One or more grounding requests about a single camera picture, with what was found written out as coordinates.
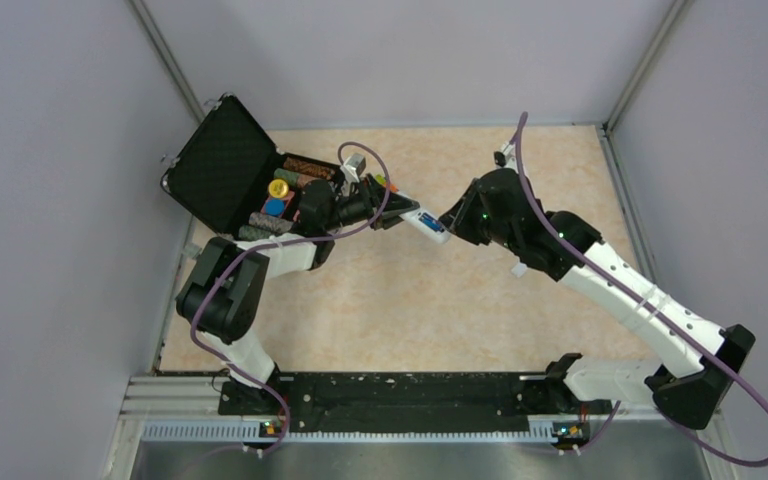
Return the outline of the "white remote control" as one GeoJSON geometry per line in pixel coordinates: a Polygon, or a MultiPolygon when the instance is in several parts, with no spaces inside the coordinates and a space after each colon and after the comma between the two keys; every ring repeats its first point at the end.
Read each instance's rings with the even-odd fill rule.
{"type": "Polygon", "coordinates": [[[411,200],[415,204],[412,210],[399,215],[402,221],[408,223],[437,244],[445,244],[450,240],[450,232],[435,215],[404,191],[397,191],[396,194],[411,200]]]}

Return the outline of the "white battery cover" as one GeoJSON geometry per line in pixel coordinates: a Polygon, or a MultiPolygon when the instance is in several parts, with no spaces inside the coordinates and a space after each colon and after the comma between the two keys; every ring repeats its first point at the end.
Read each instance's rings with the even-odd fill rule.
{"type": "Polygon", "coordinates": [[[529,270],[529,268],[528,268],[528,266],[526,264],[524,264],[524,263],[517,263],[516,265],[514,265],[511,268],[510,272],[516,278],[521,278],[521,277],[523,277],[528,272],[528,270],[529,270]]]}

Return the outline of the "blue AAA battery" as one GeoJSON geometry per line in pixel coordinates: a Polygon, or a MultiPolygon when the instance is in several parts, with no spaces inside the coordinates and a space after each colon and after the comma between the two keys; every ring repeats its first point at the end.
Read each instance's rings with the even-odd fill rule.
{"type": "Polygon", "coordinates": [[[432,215],[428,214],[427,212],[422,213],[419,216],[419,220],[430,230],[435,232],[436,234],[439,233],[445,233],[446,229],[445,227],[432,215]]]}

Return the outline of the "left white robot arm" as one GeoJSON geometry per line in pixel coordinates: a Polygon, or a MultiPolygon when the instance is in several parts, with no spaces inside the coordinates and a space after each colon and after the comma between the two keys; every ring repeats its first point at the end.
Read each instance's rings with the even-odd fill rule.
{"type": "Polygon", "coordinates": [[[281,388],[270,379],[277,365],[253,330],[265,283],[321,267],[344,227],[389,229],[419,207],[372,175],[347,196],[325,180],[314,180],[298,196],[289,232],[256,241],[212,238],[176,297],[176,311],[189,322],[197,343],[244,385],[243,401],[257,413],[268,413],[279,404],[281,388]]]}

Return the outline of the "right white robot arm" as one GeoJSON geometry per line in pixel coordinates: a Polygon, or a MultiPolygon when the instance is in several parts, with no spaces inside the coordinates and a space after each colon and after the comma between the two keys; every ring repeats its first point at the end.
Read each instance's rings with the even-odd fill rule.
{"type": "Polygon", "coordinates": [[[472,181],[442,224],[474,245],[505,247],[532,270],[589,297],[656,354],[653,361],[578,358],[546,385],[549,404],[572,412],[584,401],[653,406],[692,430],[706,428],[733,380],[697,349],[699,343],[739,371],[756,337],[720,326],[670,297],[624,261],[601,233],[569,211],[532,206],[510,168],[472,181]]]}

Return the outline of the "colourful toy brick car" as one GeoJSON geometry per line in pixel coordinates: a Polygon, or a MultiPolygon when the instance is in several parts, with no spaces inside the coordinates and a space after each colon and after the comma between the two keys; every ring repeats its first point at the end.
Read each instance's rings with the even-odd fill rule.
{"type": "Polygon", "coordinates": [[[383,187],[388,188],[391,192],[398,192],[399,189],[390,181],[387,180],[387,178],[384,175],[376,174],[374,176],[375,181],[380,184],[383,187]]]}

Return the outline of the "yellow big blind button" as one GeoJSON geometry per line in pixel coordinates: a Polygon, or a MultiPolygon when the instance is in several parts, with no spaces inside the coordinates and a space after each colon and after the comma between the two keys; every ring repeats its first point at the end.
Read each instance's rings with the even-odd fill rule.
{"type": "Polygon", "coordinates": [[[284,179],[275,178],[268,185],[268,194],[275,199],[283,199],[291,193],[288,182],[284,179]]]}

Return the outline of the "blue dealer chip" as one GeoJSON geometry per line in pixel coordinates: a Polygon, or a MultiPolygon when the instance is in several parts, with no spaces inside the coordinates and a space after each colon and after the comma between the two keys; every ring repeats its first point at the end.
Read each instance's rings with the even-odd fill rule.
{"type": "Polygon", "coordinates": [[[281,217],[286,210],[286,203],[282,199],[270,198],[264,205],[262,212],[266,215],[281,217]]]}

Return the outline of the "green purple chip stack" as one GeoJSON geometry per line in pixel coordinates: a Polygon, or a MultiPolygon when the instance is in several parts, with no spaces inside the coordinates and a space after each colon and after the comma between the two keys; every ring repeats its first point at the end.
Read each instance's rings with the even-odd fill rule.
{"type": "Polygon", "coordinates": [[[289,233],[293,227],[294,223],[290,220],[261,212],[252,212],[248,222],[239,228],[237,238],[243,241],[263,240],[271,236],[289,233]]]}

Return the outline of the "black poker chip case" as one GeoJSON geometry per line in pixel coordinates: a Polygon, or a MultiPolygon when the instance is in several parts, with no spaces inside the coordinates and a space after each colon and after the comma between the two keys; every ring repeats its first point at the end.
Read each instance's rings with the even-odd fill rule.
{"type": "Polygon", "coordinates": [[[250,214],[265,204],[274,171],[289,159],[324,168],[332,188],[343,189],[338,164],[279,149],[242,102],[225,93],[173,158],[160,186],[212,232],[237,240],[250,214]]]}

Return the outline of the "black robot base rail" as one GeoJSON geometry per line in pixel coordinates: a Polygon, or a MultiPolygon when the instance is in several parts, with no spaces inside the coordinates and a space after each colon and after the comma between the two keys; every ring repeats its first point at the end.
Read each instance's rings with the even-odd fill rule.
{"type": "Polygon", "coordinates": [[[582,402],[559,379],[516,372],[284,372],[265,389],[236,380],[221,415],[288,414],[293,433],[523,433],[540,415],[593,418],[607,400],[582,402]]]}

